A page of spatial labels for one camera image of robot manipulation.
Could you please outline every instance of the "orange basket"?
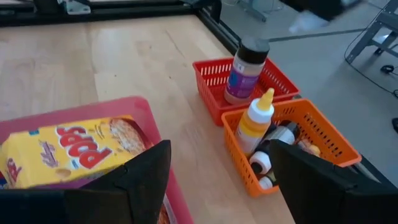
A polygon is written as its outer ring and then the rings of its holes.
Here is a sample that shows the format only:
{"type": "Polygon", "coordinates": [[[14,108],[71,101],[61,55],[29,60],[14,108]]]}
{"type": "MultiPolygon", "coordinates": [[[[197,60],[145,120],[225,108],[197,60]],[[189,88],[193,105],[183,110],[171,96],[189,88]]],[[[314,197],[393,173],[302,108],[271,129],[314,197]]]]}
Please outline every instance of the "orange basket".
{"type": "Polygon", "coordinates": [[[274,102],[291,100],[300,93],[292,81],[267,58],[259,81],[250,96],[251,99],[247,103],[231,105],[224,99],[224,91],[233,60],[233,58],[225,58],[192,64],[196,73],[199,94],[203,98],[214,123],[218,126],[223,125],[221,115],[224,112],[247,108],[253,99],[259,98],[268,88],[275,89],[274,102]]]}
{"type": "MultiPolygon", "coordinates": [[[[322,115],[322,113],[306,99],[290,100],[274,103],[275,112],[272,117],[275,124],[283,120],[296,122],[300,127],[298,140],[308,139],[319,147],[320,157],[340,167],[346,167],[360,162],[361,155],[337,131],[337,129],[322,115]]],[[[252,197],[271,194],[278,191],[278,186],[263,190],[250,167],[249,161],[240,149],[235,130],[244,110],[230,111],[222,115],[226,148],[231,155],[235,167],[242,177],[247,192],[252,197]]]]}

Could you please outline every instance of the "yellow cap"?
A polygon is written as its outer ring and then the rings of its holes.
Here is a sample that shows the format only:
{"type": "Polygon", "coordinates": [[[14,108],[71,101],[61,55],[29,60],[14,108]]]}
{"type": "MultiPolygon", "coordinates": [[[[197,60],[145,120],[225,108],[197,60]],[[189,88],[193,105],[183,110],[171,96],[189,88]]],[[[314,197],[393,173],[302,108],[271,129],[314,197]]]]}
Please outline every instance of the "yellow cap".
{"type": "Polygon", "coordinates": [[[316,155],[316,156],[318,156],[319,157],[319,155],[321,154],[321,151],[319,150],[319,148],[318,148],[318,146],[316,146],[316,145],[311,145],[310,147],[308,147],[312,152],[313,152],[313,154],[314,155],[316,155]]]}
{"type": "Polygon", "coordinates": [[[257,107],[261,111],[267,111],[271,107],[272,100],[274,99],[274,92],[273,88],[269,88],[265,94],[262,95],[260,100],[257,103],[257,107]]]}

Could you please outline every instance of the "gray floor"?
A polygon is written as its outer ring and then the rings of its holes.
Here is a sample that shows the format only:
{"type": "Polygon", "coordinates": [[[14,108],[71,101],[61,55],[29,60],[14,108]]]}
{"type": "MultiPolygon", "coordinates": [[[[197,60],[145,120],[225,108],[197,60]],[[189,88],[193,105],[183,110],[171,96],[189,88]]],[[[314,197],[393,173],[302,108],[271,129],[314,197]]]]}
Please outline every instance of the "gray floor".
{"type": "MultiPolygon", "coordinates": [[[[386,2],[372,1],[379,7],[386,2]]],[[[264,3],[258,8],[271,7],[264,3]]],[[[398,117],[398,100],[344,61],[347,46],[360,34],[358,29],[365,28],[379,10],[363,4],[328,27],[300,34],[288,31],[297,15],[289,7],[272,12],[265,23],[238,6],[223,6],[221,18],[240,36],[252,34],[273,39],[270,58],[296,83],[302,96],[312,100],[351,144],[398,186],[398,134],[391,126],[391,119],[398,117]],[[347,33],[335,34],[337,31],[347,33]],[[289,40],[305,34],[324,36],[289,40]]],[[[398,66],[398,59],[389,54],[375,57],[375,49],[368,47],[353,65],[388,90],[398,89],[398,77],[379,71],[385,64],[398,66]]]]}

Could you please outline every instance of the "metal frame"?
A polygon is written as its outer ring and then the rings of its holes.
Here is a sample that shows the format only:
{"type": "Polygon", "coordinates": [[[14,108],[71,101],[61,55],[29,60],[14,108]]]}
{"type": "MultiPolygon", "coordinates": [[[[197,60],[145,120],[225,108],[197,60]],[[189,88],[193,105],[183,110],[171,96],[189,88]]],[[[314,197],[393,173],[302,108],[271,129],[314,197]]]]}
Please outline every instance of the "metal frame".
{"type": "Polygon", "coordinates": [[[220,21],[221,0],[193,0],[191,4],[179,0],[137,0],[90,2],[91,13],[68,15],[39,14],[29,3],[0,4],[0,27],[35,26],[75,22],[94,22],[143,17],[196,15],[231,54],[238,49],[240,38],[220,21]]]}

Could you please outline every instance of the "yellow nozzle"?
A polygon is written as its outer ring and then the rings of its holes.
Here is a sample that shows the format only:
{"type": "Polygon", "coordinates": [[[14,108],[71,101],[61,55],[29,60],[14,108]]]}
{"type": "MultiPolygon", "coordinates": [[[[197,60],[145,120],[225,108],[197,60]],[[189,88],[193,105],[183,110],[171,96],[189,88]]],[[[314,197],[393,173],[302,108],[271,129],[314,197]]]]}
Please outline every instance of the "yellow nozzle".
{"type": "Polygon", "coordinates": [[[257,107],[262,111],[267,111],[271,107],[272,100],[274,99],[274,92],[273,88],[269,88],[265,94],[262,95],[260,100],[257,103],[257,107]]]}

